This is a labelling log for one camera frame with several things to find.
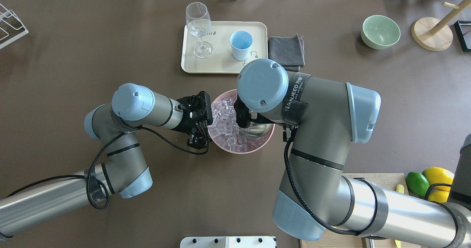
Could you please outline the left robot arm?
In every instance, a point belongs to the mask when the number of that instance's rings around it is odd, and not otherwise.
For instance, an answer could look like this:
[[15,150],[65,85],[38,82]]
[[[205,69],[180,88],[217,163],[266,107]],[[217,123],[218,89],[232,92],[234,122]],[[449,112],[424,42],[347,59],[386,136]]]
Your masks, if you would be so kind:
[[114,193],[132,198],[150,189],[153,179],[138,131],[160,138],[153,126],[183,133],[188,149],[163,140],[180,151],[203,155],[210,147],[212,122],[205,91],[172,99],[138,84],[121,85],[110,103],[96,107],[84,119],[87,134],[101,147],[83,170],[33,182],[1,199],[1,241],[76,208],[105,209]]

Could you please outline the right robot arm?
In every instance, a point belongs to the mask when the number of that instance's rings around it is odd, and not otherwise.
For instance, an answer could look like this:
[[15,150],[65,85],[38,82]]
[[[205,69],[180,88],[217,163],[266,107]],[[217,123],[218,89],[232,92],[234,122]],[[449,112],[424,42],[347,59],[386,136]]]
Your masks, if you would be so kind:
[[377,92],[260,59],[241,70],[237,93],[237,105],[284,127],[286,171],[273,209],[284,232],[305,241],[330,230],[429,248],[470,247],[470,136],[442,204],[343,175],[351,144],[371,137],[381,103]]

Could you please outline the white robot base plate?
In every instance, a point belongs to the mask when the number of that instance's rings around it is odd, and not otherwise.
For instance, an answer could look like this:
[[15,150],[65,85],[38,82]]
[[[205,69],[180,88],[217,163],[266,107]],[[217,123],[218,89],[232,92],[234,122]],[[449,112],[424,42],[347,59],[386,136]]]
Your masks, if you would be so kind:
[[180,248],[276,248],[273,236],[209,236],[185,237]]

